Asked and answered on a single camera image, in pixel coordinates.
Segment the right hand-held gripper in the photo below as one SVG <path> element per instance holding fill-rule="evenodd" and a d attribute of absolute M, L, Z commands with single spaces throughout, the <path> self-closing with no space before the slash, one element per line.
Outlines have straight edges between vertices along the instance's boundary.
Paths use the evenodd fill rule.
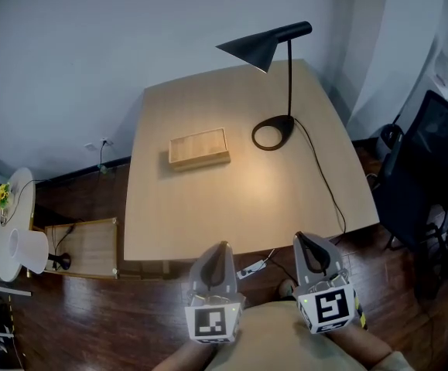
<path fill-rule="evenodd" d="M 294 297 L 312 334 L 343 328 L 355 316 L 354 287 L 342 256 L 328 239 L 296 233 L 293 240 L 298 286 Z"/>

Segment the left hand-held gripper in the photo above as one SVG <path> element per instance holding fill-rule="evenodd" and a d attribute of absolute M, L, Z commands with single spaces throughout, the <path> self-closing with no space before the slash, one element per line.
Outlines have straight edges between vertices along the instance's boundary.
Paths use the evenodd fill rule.
<path fill-rule="evenodd" d="M 234 293 L 236 270 L 230 244 L 221 241 L 205 250 L 191 267 L 190 280 L 194 288 L 184 308 L 190 339 L 205 345 L 234 342 L 245 297 Z M 198 294 L 198 290 L 224 294 Z"/>

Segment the black desk lamp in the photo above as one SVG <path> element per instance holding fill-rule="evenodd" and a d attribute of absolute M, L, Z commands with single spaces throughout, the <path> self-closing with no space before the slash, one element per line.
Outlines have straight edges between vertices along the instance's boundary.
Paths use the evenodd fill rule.
<path fill-rule="evenodd" d="M 292 40 L 309 35 L 313 31 L 312 25 L 307 21 L 296 22 L 287 26 L 281 26 L 269 31 L 241 37 L 217 45 L 216 48 L 224 51 L 250 65 L 267 73 L 277 45 L 286 43 L 288 53 L 288 105 L 287 114 L 270 117 L 257 124 L 251 132 L 251 140 L 255 147 L 263 151 L 276 151 L 283 147 L 290 139 L 295 126 L 295 118 L 292 116 Z M 280 135 L 280 141 L 273 146 L 265 146 L 258 143 L 256 133 L 265 127 L 276 129 Z"/>

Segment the person's left forearm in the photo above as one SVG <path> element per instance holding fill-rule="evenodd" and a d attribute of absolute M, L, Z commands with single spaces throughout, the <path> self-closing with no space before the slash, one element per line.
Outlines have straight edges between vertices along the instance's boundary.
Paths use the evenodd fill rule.
<path fill-rule="evenodd" d="M 218 344 L 201 344 L 190 340 L 152 371 L 204 371 L 217 349 Z"/>

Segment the person's right forearm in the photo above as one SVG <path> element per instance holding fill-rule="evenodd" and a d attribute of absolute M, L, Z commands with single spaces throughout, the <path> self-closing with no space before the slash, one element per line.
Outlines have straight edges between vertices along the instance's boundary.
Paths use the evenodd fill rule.
<path fill-rule="evenodd" d="M 357 325 L 333 330 L 327 337 L 366 369 L 372 369 L 393 352 L 386 342 Z"/>

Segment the person's foot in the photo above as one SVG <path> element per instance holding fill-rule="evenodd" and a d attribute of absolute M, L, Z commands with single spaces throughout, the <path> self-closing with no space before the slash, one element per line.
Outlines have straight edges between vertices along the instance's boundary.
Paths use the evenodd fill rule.
<path fill-rule="evenodd" d="M 278 287 L 279 299 L 284 301 L 294 300 L 294 291 L 296 289 L 296 283 L 292 279 L 283 280 Z"/>

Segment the white power strip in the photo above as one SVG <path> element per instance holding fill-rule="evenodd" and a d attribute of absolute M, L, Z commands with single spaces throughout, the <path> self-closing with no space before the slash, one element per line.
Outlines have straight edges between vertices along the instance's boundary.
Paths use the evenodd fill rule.
<path fill-rule="evenodd" d="M 266 265 L 267 265 L 267 263 L 266 263 L 265 260 L 259 260 L 259 261 L 255 262 L 255 263 L 253 263 L 253 264 L 251 264 L 251 265 L 249 265 L 247 267 L 244 267 L 241 270 L 239 270 L 236 273 L 237 278 L 239 280 L 243 280 L 243 279 L 245 279 L 247 277 L 250 277 L 253 274 L 255 274 L 255 273 L 265 269 Z"/>

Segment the person's beige shirt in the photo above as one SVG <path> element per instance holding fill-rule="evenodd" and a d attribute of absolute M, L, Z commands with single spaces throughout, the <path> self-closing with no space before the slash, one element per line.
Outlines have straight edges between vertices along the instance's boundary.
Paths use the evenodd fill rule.
<path fill-rule="evenodd" d="M 233 344 L 223 345 L 204 371 L 414 371 L 400 352 L 371 368 L 325 335 L 313 335 L 294 301 L 244 311 Z"/>

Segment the wooden box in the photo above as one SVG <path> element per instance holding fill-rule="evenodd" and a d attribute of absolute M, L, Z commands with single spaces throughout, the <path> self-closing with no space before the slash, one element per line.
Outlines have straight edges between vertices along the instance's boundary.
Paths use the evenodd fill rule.
<path fill-rule="evenodd" d="M 215 128 L 169 141 L 169 165 L 186 171 L 230 163 L 231 156 L 224 128 Z"/>

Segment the black mesh office chair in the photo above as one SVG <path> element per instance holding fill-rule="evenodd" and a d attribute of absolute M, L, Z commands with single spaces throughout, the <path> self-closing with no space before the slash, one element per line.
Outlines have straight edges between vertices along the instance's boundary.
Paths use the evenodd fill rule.
<path fill-rule="evenodd" d="M 398 134 L 372 195 L 386 247 L 397 240 L 412 251 L 415 296 L 434 299 L 448 275 L 448 102 L 427 90 L 405 133 Z"/>

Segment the white shade table lamp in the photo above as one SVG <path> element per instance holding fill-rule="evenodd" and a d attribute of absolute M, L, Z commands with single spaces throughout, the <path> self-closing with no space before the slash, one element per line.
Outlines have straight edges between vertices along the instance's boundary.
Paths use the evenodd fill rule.
<path fill-rule="evenodd" d="M 34 230 L 14 229 L 9 236 L 9 255 L 35 274 L 44 272 L 48 261 L 58 264 L 65 271 L 71 265 L 69 254 L 52 254 L 46 234 Z"/>

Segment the white round side table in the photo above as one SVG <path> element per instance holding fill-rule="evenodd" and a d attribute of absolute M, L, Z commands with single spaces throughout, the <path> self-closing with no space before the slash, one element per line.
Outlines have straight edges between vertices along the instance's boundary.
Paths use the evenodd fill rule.
<path fill-rule="evenodd" d="M 14 281 L 22 265 L 9 253 L 9 237 L 14 229 L 30 230 L 35 207 L 35 180 L 28 168 L 16 170 L 9 179 L 13 204 L 5 212 L 0 210 L 0 278 Z"/>

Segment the yellow flowers in vase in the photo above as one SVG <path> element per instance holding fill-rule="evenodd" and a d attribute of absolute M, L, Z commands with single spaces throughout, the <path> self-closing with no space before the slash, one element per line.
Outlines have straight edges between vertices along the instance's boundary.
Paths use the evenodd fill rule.
<path fill-rule="evenodd" d="M 14 199 L 12 188 L 9 182 L 0 185 L 0 210 L 9 208 Z"/>

